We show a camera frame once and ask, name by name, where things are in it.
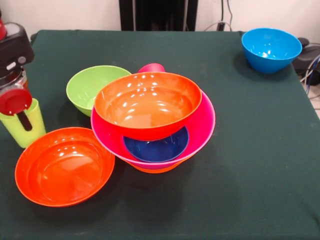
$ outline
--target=light blue bowl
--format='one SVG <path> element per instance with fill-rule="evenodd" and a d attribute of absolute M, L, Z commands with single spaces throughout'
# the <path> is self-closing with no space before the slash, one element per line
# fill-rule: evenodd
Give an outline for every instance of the light blue bowl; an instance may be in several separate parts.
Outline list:
<path fill-rule="evenodd" d="M 272 74 L 288 66 L 302 51 L 290 33 L 273 28 L 247 31 L 241 39 L 244 55 L 252 68 Z"/>

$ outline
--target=white wall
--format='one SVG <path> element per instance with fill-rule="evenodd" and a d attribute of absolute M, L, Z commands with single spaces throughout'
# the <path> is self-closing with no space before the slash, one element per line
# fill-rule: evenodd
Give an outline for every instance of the white wall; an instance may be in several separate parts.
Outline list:
<path fill-rule="evenodd" d="M 40 29 L 121 30 L 119 0 L 0 0 L 4 22 Z"/>
<path fill-rule="evenodd" d="M 320 0 L 229 0 L 229 3 L 234 31 L 260 27 L 278 28 L 320 43 Z M 199 0 L 196 31 L 203 31 L 220 19 L 221 0 Z M 224 20 L 230 20 L 226 0 Z M 217 26 L 213 26 L 208 31 L 216 29 Z"/>
<path fill-rule="evenodd" d="M 320 43 L 320 0 L 229 2 L 234 31 L 273 27 Z M 40 29 L 121 30 L 119 0 L 0 0 L 0 8 L 5 22 L 22 24 L 29 36 Z M 221 0 L 199 0 L 197 11 L 196 30 L 203 31 L 220 20 Z"/>

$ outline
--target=blue cable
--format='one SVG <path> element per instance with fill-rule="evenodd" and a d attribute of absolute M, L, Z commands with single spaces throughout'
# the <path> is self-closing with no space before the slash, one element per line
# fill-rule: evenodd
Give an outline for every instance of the blue cable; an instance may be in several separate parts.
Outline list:
<path fill-rule="evenodd" d="M 309 77 L 308 86 L 307 86 L 307 88 L 306 88 L 306 90 L 305 90 L 305 92 L 306 92 L 307 95 L 309 94 L 312 75 L 314 74 L 314 70 L 316 69 L 316 66 L 317 66 L 317 64 L 318 64 L 319 59 L 320 59 L 320 57 L 318 57 L 318 58 L 316 59 L 316 61 L 313 63 L 312 73 L 311 73 L 311 75 L 310 75 L 310 77 Z"/>

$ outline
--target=lime green cup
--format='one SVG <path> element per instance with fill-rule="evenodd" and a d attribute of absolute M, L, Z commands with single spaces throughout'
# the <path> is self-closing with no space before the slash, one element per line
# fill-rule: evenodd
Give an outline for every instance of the lime green cup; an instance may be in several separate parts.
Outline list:
<path fill-rule="evenodd" d="M 33 98 L 31 106 L 24 113 L 32 125 L 30 131 L 24 129 L 17 115 L 7 116 L 0 113 L 0 121 L 21 148 L 28 147 L 35 140 L 46 134 L 38 100 Z"/>
<path fill-rule="evenodd" d="M 92 66 L 78 72 L 69 80 L 66 95 L 77 109 L 90 117 L 99 91 L 112 81 L 130 74 L 118 66 Z"/>

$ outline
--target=pink bowl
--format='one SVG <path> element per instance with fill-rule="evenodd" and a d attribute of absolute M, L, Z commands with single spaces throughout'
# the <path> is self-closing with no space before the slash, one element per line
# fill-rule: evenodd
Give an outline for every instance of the pink bowl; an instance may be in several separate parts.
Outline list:
<path fill-rule="evenodd" d="M 159 63 L 149 63 L 138 71 L 138 73 L 144 73 L 144 72 L 165 72 L 164 66 L 162 66 Z"/>
<path fill-rule="evenodd" d="M 185 125 L 189 132 L 189 144 L 177 158 L 166 162 L 143 162 L 135 158 L 127 150 L 124 136 L 114 131 L 110 125 L 97 114 L 93 108 L 91 126 L 98 141 L 120 159 L 142 169 L 164 169 L 180 161 L 186 160 L 200 151 L 211 138 L 216 125 L 216 114 L 208 96 L 202 91 L 202 101 L 194 115 Z"/>

